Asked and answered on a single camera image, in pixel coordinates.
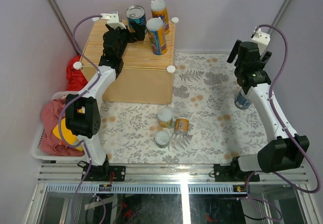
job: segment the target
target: tin can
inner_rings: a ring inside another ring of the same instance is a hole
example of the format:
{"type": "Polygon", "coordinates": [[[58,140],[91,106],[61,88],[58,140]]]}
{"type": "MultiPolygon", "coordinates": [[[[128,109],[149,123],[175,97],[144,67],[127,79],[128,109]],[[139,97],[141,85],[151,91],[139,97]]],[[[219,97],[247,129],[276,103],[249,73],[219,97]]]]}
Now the tin can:
{"type": "Polygon", "coordinates": [[[151,18],[146,26],[152,52],[156,55],[165,54],[167,52],[167,45],[163,21],[160,18],[151,18]]]}
{"type": "Polygon", "coordinates": [[[141,6],[130,6],[126,10],[126,16],[127,16],[128,22],[134,21],[138,25],[146,25],[145,9],[141,6]]]}
{"type": "Polygon", "coordinates": [[[252,102],[250,99],[248,99],[247,95],[243,92],[243,89],[241,88],[234,100],[234,104],[239,109],[248,109],[251,106],[252,102]]]}
{"type": "Polygon", "coordinates": [[[166,3],[163,0],[155,0],[150,4],[152,17],[160,17],[164,23],[165,34],[167,35],[170,31],[169,21],[168,21],[168,12],[166,3]]]}
{"type": "Polygon", "coordinates": [[[176,120],[174,133],[176,135],[186,136],[188,133],[189,120],[184,117],[180,117],[176,120]]]}
{"type": "Polygon", "coordinates": [[[155,135],[156,145],[160,148],[166,148],[169,144],[170,136],[167,132],[160,131],[155,135]]]}
{"type": "Polygon", "coordinates": [[[158,123],[161,127],[170,127],[173,123],[172,109],[165,107],[157,113],[158,123]]]}

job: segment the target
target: floral tablecloth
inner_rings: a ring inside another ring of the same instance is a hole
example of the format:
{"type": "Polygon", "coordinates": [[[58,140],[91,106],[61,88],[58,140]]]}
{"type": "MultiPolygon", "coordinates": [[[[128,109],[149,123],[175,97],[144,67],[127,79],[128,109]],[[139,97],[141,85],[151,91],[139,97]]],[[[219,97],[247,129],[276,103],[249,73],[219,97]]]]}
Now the floral tablecloth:
{"type": "Polygon", "coordinates": [[[111,163],[229,163],[233,156],[253,154],[266,145],[259,115],[240,110],[234,97],[240,87],[226,54],[177,54],[174,120],[190,121],[187,136],[162,128],[157,112],[167,105],[104,102],[99,137],[111,163]],[[171,136],[167,148],[154,141],[158,131],[171,136]]]}

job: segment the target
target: red cloth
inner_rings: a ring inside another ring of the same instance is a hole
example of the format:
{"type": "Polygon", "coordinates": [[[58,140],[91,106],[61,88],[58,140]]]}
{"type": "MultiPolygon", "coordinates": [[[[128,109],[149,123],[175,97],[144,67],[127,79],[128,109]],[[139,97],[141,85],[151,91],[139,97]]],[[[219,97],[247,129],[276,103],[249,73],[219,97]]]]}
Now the red cloth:
{"type": "Polygon", "coordinates": [[[64,106],[64,99],[53,99],[42,109],[41,119],[45,131],[40,149],[50,155],[55,156],[83,156],[84,151],[79,151],[65,145],[60,145],[61,140],[52,133],[52,130],[59,121],[60,113],[64,106]]]}
{"type": "Polygon", "coordinates": [[[68,80],[68,83],[67,83],[68,91],[79,91],[83,89],[83,87],[87,84],[87,80],[82,74],[82,71],[76,70],[73,68],[73,64],[75,62],[80,61],[80,59],[81,59],[80,55],[72,58],[69,61],[68,66],[66,67],[66,79],[68,80]]]}

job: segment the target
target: white can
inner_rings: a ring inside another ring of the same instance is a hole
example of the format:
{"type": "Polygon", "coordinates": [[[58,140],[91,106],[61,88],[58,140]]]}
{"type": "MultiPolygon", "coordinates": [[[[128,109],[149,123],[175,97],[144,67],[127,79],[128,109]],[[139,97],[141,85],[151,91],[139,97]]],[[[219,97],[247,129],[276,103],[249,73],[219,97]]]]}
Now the white can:
{"type": "Polygon", "coordinates": [[[161,127],[170,127],[173,123],[173,111],[172,109],[165,107],[157,113],[158,123],[161,127]]]}
{"type": "Polygon", "coordinates": [[[166,148],[169,144],[170,136],[167,132],[160,131],[155,135],[156,145],[160,148],[166,148]]]}

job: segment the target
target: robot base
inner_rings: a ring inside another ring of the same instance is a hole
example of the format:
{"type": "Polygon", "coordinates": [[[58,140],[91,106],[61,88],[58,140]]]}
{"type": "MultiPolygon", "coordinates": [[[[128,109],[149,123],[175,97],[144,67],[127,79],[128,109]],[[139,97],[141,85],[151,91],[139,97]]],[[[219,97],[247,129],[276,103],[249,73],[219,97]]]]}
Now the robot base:
{"type": "MultiPolygon", "coordinates": [[[[213,168],[216,182],[245,182],[252,173],[252,171],[243,172],[240,170],[237,157],[232,159],[230,166],[214,164],[213,168]]],[[[259,175],[253,175],[250,179],[250,182],[259,181],[259,175]]]]}
{"type": "MultiPolygon", "coordinates": [[[[79,167],[83,168],[82,178],[84,177],[89,164],[87,162],[81,161],[77,164],[79,167]]],[[[126,167],[125,166],[110,166],[108,159],[105,160],[101,166],[91,166],[91,169],[86,176],[84,181],[91,182],[110,182],[111,174],[114,174],[113,182],[124,182],[126,177],[126,167]]]]}

